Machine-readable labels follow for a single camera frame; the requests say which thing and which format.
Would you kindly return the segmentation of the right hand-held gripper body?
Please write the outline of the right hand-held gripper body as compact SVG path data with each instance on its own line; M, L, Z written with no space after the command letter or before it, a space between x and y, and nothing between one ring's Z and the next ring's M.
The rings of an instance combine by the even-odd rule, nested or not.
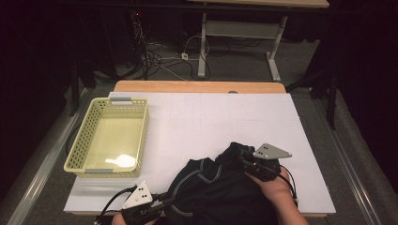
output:
M272 181L279 176L280 158L292 157L291 153L269 143L263 143L252 152L253 158L245 158L250 163L249 170L246 172L263 182Z

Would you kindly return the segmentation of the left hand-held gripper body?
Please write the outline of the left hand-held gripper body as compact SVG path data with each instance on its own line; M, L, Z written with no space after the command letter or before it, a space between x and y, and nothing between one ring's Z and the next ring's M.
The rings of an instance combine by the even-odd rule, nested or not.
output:
M125 200L121 215L127 225L146 225L162 215L161 195L152 194L142 182Z

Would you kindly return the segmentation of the black shirt with grey trim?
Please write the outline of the black shirt with grey trim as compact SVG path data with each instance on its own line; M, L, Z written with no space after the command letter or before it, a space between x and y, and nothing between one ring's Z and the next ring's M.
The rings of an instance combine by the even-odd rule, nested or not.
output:
M277 213L238 158L254 148L233 142L214 160L191 159L167 191L169 225L278 225Z

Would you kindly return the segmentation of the yellow plastic basket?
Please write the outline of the yellow plastic basket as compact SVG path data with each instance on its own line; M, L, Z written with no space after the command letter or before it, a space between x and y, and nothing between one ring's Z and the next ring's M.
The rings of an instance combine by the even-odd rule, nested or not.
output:
M86 178L139 176L148 121L145 98L94 98L70 148L64 171Z

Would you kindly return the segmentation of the person's left hand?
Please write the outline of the person's left hand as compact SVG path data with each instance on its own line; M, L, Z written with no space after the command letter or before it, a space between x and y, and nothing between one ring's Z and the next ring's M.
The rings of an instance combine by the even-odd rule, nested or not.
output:
M145 225L155 225L157 222L157 220L152 220L147 222ZM116 215L114 215L113 219L112 219L112 223L111 225L127 225L125 219L123 218L121 213L117 213Z

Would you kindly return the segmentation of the person's right hand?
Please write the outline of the person's right hand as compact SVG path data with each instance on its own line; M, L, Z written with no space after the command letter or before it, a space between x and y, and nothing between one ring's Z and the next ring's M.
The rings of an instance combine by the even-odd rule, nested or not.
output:
M272 181L263 182L255 176L248 176L262 190L263 194L269 199L277 209L287 209L288 207L296 208L289 185L284 179L289 180L289 175L285 169L281 169L281 176Z

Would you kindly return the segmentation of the white board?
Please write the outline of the white board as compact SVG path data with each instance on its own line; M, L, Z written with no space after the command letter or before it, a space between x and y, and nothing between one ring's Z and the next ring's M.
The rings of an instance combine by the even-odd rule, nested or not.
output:
M140 175L86 178L77 175L65 210L97 215L104 206L119 209L119 190L147 182L151 191L168 189L191 159L215 158L232 142L257 148L269 143L292 154L281 163L292 174L298 208L323 217L335 207L288 94L209 94L113 92L108 98L145 98L149 121Z

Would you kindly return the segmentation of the black metal stand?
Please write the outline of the black metal stand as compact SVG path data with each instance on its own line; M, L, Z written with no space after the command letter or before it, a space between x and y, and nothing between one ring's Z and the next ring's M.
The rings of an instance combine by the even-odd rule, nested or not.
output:
M301 87L309 87L311 89L311 98L327 100L326 119L329 126L335 129L335 107L337 95L337 76L330 71L320 70L315 73L306 75L298 82L291 83L285 87L287 93Z

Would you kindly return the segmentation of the grey metal floor rail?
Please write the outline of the grey metal floor rail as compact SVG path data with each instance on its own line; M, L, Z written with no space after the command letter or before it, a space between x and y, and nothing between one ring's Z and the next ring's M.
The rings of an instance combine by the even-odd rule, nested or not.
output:
M0 225L85 223L83 218L64 211L75 176L63 171L63 160L67 145L71 143L71 134L92 94L92 90L85 88L79 95L78 111L71 115L70 106L67 106L51 126L6 199L0 203Z
M354 169L354 166L351 160L348 157L348 154L343 147L341 140L339 139L337 132L331 128L327 118L326 118L326 110L324 109L324 103L316 99L314 101L314 106L321 116L321 120L323 124L326 126L329 136L333 142L333 147L335 150L336 157L339 161L339 165L341 166L345 179L351 188L351 192L355 197L358 207L366 221L367 225L381 225L381 221L375 211L373 204L369 198L367 190L365 186L360 181L360 177Z

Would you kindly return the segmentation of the desk with white metal frame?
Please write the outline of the desk with white metal frame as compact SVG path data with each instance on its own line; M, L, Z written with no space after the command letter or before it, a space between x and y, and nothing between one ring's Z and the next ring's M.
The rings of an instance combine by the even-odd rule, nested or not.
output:
M320 9L328 8L328 0L189 0L202 7L254 7L255 9ZM274 82L281 80L275 62L288 16L283 15L278 22L227 22L212 21L207 14L202 14L201 45L198 59L198 77L207 75L207 37L260 38L272 39L273 47L266 52L266 62Z

